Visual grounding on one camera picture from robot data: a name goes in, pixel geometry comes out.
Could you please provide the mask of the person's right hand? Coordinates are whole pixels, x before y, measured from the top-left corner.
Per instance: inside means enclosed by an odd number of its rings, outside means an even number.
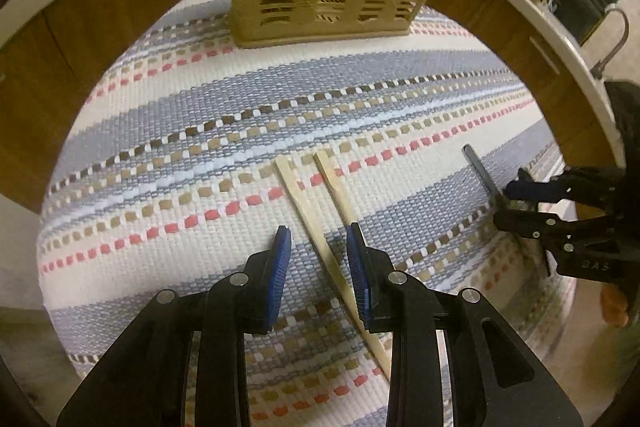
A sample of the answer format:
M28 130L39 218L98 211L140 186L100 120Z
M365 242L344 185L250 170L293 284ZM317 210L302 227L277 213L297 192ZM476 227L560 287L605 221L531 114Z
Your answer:
M602 317L606 324L619 329L628 325L628 300L617 285L604 284L602 286L600 305Z

